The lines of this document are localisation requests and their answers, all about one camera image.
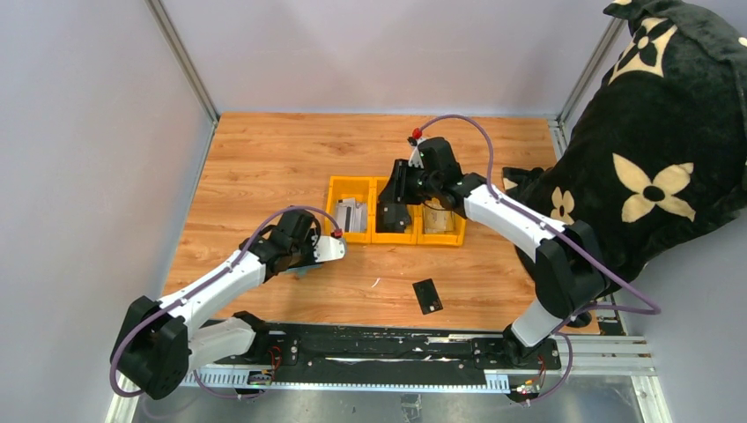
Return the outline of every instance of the yellow plastic container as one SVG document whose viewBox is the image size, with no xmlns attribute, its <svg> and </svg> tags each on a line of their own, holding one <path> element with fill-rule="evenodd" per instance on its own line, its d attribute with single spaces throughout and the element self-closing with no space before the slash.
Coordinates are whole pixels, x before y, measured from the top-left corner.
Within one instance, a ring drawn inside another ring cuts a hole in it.
<svg viewBox="0 0 747 423">
<path fill-rule="evenodd" d="M 376 232 L 376 201 L 387 186 L 388 177 L 377 176 L 332 176 L 329 178 L 327 192 L 327 213 L 335 215 L 335 204 L 343 198 L 355 198 L 366 202 L 368 225 L 364 233 L 344 233 L 343 237 L 352 244 L 408 244 L 408 245 L 449 245 L 461 246 L 464 243 L 464 230 L 467 222 L 454 215 L 454 230 L 444 234 L 426 234 L 424 228 L 424 206 L 408 205 L 412 225 L 407 226 L 404 234 L 378 234 Z M 324 220 L 324 232 L 329 234 L 332 225 Z"/>
<path fill-rule="evenodd" d="M 373 204 L 373 216 L 368 217 L 368 221 L 373 222 L 373 231 L 371 232 L 371 243 L 373 244 L 410 244 L 415 245 L 418 243 L 418 228 L 422 227 L 423 224 L 420 221 L 420 207 L 415 205 L 408 205 L 407 211 L 410 213 L 412 218 L 412 225 L 407 226 L 404 229 L 404 234 L 378 234 L 376 232 L 376 200 L 379 194 L 387 186 L 388 177 L 375 177 L 371 178 L 371 192 L 369 204 Z"/>
<path fill-rule="evenodd" d="M 435 207 L 438 207 L 438 200 L 433 201 Z M 450 245 L 459 247 L 464 243 L 464 231 L 467 227 L 467 220 L 463 219 L 456 213 L 452 213 L 454 219 L 454 230 L 446 231 L 443 234 L 426 234 L 425 233 L 425 214 L 428 209 L 420 205 L 421 219 L 418 227 L 418 245 Z"/>
<path fill-rule="evenodd" d="M 345 232 L 343 237 L 352 244 L 370 244 L 371 232 L 376 220 L 376 203 L 371 202 L 371 183 L 373 178 L 366 176 L 332 176 L 329 178 L 327 191 L 327 213 L 335 215 L 335 204 L 344 198 L 355 198 L 355 201 L 367 203 L 368 224 L 365 232 Z M 324 220 L 324 233 L 332 231 L 332 224 Z"/>
</svg>

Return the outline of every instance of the black cloth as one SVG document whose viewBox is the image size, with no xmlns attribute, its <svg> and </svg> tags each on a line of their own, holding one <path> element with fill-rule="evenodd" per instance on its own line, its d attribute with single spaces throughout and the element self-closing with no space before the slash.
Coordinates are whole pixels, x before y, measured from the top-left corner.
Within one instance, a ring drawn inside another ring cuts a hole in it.
<svg viewBox="0 0 747 423">
<path fill-rule="evenodd" d="M 604 12 L 628 22 L 632 42 L 557 165 L 504 168 L 504 180 L 532 209 L 590 224 L 605 263 L 631 281 L 747 205 L 747 39 L 676 0 L 617 0 Z"/>
</svg>

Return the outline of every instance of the wooden floor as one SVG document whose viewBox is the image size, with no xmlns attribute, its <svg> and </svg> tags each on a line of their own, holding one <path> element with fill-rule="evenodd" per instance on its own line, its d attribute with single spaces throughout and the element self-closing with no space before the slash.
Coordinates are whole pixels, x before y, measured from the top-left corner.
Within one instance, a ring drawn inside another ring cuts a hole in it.
<svg viewBox="0 0 747 423">
<path fill-rule="evenodd" d="M 406 138 L 425 116 L 226 113 L 168 276 L 181 289 L 225 260 L 272 212 L 290 204 L 324 207 L 331 175 L 389 176 L 408 158 Z M 500 169 L 555 162 L 547 122 L 483 118 Z M 487 148 L 466 122 L 443 121 L 443 136 L 465 173 L 485 174 Z M 373 286 L 377 278 L 378 285 Z M 422 315 L 412 283 L 432 278 L 444 309 Z M 455 247 L 350 244 L 343 260 L 298 278 L 280 275 L 219 313 L 247 310 L 265 320 L 503 330 L 534 299 L 533 282 L 511 243 L 468 223 Z M 596 323 L 584 333 L 598 333 Z"/>
</svg>

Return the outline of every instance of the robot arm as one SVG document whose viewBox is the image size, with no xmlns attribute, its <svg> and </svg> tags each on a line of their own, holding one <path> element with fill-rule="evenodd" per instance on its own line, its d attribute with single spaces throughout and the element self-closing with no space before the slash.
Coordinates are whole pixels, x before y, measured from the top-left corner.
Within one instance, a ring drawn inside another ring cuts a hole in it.
<svg viewBox="0 0 747 423">
<path fill-rule="evenodd" d="M 411 223 L 407 204 L 437 198 L 441 207 L 488 226 L 506 237 L 533 262 L 536 300 L 504 331 L 504 353 L 520 366 L 566 318 L 594 300 L 610 281 L 576 255 L 547 228 L 551 226 L 601 259 L 591 227 L 566 226 L 531 210 L 493 187 L 483 176 L 463 174 L 448 141 L 442 137 L 411 139 L 410 160 L 396 160 L 379 195 L 377 227 L 402 232 Z"/>
<path fill-rule="evenodd" d="M 221 265 L 180 291 L 157 301 L 145 296 L 135 300 L 127 311 L 114 351 L 148 316 L 176 301 L 181 306 L 141 330 L 124 349 L 116 363 L 117 370 L 153 399 L 161 399 L 176 389 L 186 374 L 201 366 L 230 355 L 252 354 L 256 338 L 266 335 L 260 330 L 263 322 L 256 317 L 240 312 L 221 323 L 203 325 L 233 299 L 282 271 L 342 258 L 345 245 L 341 234 L 321 235 L 321 229 L 312 230 L 314 222 L 308 211 L 287 211 L 270 228 L 269 236 L 257 237 L 235 266 L 232 263 L 248 240 Z M 226 267 L 229 272 L 189 295 Z M 255 355 L 264 353 L 254 351 Z"/>
</svg>

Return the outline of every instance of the black card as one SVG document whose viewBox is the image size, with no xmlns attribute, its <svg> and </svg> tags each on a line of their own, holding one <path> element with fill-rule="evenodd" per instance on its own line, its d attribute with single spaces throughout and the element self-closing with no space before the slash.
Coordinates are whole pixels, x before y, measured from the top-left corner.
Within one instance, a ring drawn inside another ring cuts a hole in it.
<svg viewBox="0 0 747 423">
<path fill-rule="evenodd" d="M 436 285 L 433 284 L 433 279 L 421 280 L 412 284 L 412 287 L 415 288 L 415 296 L 418 297 L 420 310 L 423 311 L 424 315 L 443 309 L 439 293 L 436 292 Z"/>
</svg>

